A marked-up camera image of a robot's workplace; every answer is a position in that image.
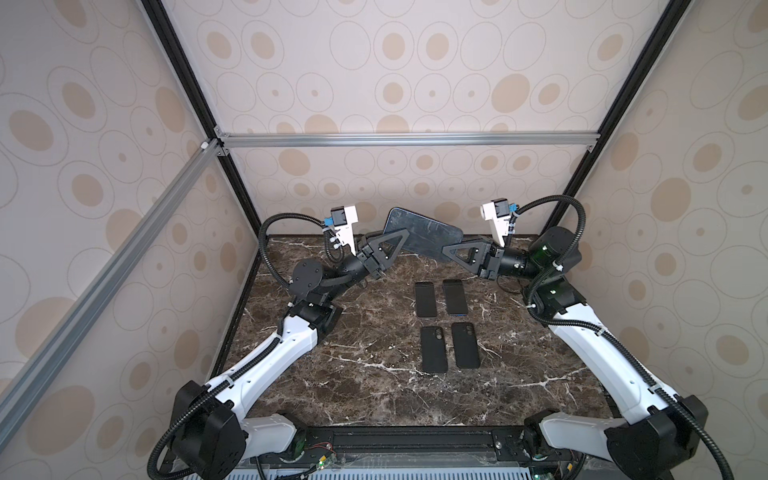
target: vent grille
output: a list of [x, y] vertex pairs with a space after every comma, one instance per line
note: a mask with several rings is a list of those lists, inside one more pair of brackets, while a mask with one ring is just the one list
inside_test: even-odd
[[[271, 469], [267, 480], [279, 475], [292, 475], [302, 470], [281, 468]], [[197, 475], [187, 480], [199, 480]], [[260, 480], [253, 469], [237, 469], [227, 480]], [[481, 467], [481, 468], [347, 468], [333, 472], [315, 472], [310, 480], [531, 480], [527, 468], [522, 467]]]

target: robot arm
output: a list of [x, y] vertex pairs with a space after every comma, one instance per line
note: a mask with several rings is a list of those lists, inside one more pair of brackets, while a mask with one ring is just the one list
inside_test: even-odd
[[[356, 221], [354, 207], [345, 207], [342, 212], [342, 227], [350, 229], [349, 235], [343, 229], [336, 230], [339, 245], [353, 242], [351, 225]], [[338, 227], [339, 220], [334, 217], [334, 221], [327, 223]], [[215, 393], [205, 408], [190, 415], [168, 442], [170, 450], [189, 465], [189, 473], [197, 473], [205, 480], [221, 480], [244, 458], [296, 447], [297, 428], [287, 417], [274, 414], [247, 418], [247, 413], [277, 377], [333, 330], [342, 313], [333, 300], [368, 275], [380, 278], [393, 265], [408, 237], [407, 230], [366, 237], [359, 248], [353, 248], [356, 253], [346, 256], [336, 267], [314, 259], [298, 262], [290, 278], [289, 291], [294, 298], [288, 304], [282, 328], [206, 385], [190, 381], [179, 390], [172, 425], [190, 415], [205, 395]], [[147, 473], [150, 478], [168, 478], [151, 471], [149, 466]]]
[[[578, 248], [561, 258], [574, 237], [572, 232], [552, 227], [527, 251], [503, 247], [504, 236], [514, 231], [516, 210], [514, 204], [510, 207], [504, 199], [484, 205], [485, 218], [491, 221], [497, 241], [484, 237], [466, 240], [443, 247], [443, 254], [489, 280], [498, 276], [533, 279], [549, 265], [561, 266], [534, 292], [537, 317], [559, 323], [587, 323], [590, 328], [556, 325], [557, 322], [546, 325], [597, 376], [623, 417], [592, 419], [540, 412], [525, 422], [528, 454], [531, 458], [542, 458], [552, 449], [572, 449], [615, 462], [633, 480], [655, 479], [693, 457], [699, 437], [659, 392], [663, 390], [666, 398], [677, 400], [702, 425], [707, 419], [706, 407], [695, 396], [682, 399], [656, 376], [650, 376], [655, 384], [649, 386], [627, 355], [607, 341], [608, 330], [585, 298], [564, 278], [581, 260]], [[337, 232], [339, 245], [354, 247], [351, 226], [355, 221], [354, 207], [344, 207], [332, 210], [326, 225]], [[249, 419], [248, 411], [280, 374], [333, 329], [342, 310], [332, 301], [368, 275], [380, 278], [393, 265], [408, 237], [406, 229], [367, 236], [358, 248], [353, 248], [353, 255], [345, 257], [337, 267], [312, 259], [301, 260], [290, 279], [289, 290], [294, 299], [289, 303], [282, 330], [278, 330], [282, 333], [274, 333], [205, 386], [189, 382], [182, 387], [174, 403], [174, 421], [189, 412], [190, 406], [207, 392], [217, 393], [209, 407], [200, 409], [187, 426], [175, 433], [170, 449], [205, 480], [221, 480], [243, 458], [295, 449], [297, 428], [288, 418], [275, 414]], [[460, 250], [467, 250], [467, 255], [460, 255]]]

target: wallpaper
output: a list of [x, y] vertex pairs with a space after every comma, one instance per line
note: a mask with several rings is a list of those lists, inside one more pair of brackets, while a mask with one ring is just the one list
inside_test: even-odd
[[[638, 359], [704, 401], [744, 479], [768, 469], [766, 126], [768, 2], [698, 2], [579, 193], [571, 272]], [[675, 474], [719, 477], [703, 447]]]
[[[526, 204], [560, 193], [584, 145], [499, 147], [305, 147], [233, 149], [260, 218], [299, 212], [329, 217], [356, 205], [355, 233], [381, 230], [393, 207], [491, 233], [480, 205], [496, 198]], [[519, 233], [539, 233], [553, 206], [520, 217]], [[276, 222], [270, 233], [319, 233], [309, 223]]]
[[[290, 134], [597, 129], [666, 0], [165, 5], [222, 129]], [[359, 203], [368, 231], [399, 205], [487, 233], [483, 200], [562, 192], [584, 149], [269, 148], [236, 157], [262, 218]], [[518, 231], [539, 233], [550, 209]], [[316, 233], [298, 222], [271, 231]]]
[[4, 2], [0, 392], [199, 147], [131, 0]]
[[256, 241], [208, 167], [0, 456], [2, 480], [146, 478], [176, 391], [203, 383]]
[[566, 129], [587, 130], [666, 2], [166, 5], [225, 131], [311, 133], [554, 130], [569, 118]]

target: marble tabletop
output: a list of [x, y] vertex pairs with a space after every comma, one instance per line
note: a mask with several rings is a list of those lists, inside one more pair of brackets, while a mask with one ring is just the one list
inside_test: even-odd
[[[529, 239], [515, 239], [524, 247]], [[274, 237], [270, 259], [289, 276], [298, 260], [322, 256], [319, 237]], [[463, 279], [468, 317], [445, 313], [444, 279]], [[437, 319], [419, 319], [414, 283], [433, 282]], [[454, 263], [403, 252], [381, 280], [355, 286], [335, 304], [336, 328], [270, 386], [249, 416], [286, 410], [309, 425], [520, 425], [551, 408], [610, 417], [602, 388], [573, 351], [531, 319], [516, 280], [474, 277]], [[261, 343], [290, 300], [262, 266], [240, 320], [227, 368]], [[475, 324], [481, 366], [458, 369], [451, 324]], [[449, 370], [421, 370], [419, 329], [441, 326]]]

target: smartphone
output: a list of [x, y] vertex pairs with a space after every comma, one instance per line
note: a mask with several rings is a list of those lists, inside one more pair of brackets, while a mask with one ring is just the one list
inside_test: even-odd
[[451, 325], [451, 334], [456, 366], [460, 369], [479, 369], [480, 353], [475, 326], [470, 322], [457, 322]]
[[464, 283], [461, 280], [443, 280], [442, 292], [445, 294], [445, 311], [451, 316], [469, 314], [467, 299], [464, 296]]
[[461, 243], [464, 239], [464, 232], [458, 227], [404, 208], [392, 208], [386, 218], [384, 233], [401, 228], [408, 229], [409, 233], [406, 242], [402, 245], [404, 250], [443, 263], [450, 263], [451, 259], [443, 254], [442, 248], [446, 245]]
[[416, 297], [416, 316], [418, 318], [437, 318], [435, 284], [432, 282], [416, 282], [414, 289]]
[[448, 372], [445, 356], [445, 334], [439, 326], [422, 327], [422, 370], [427, 373]]

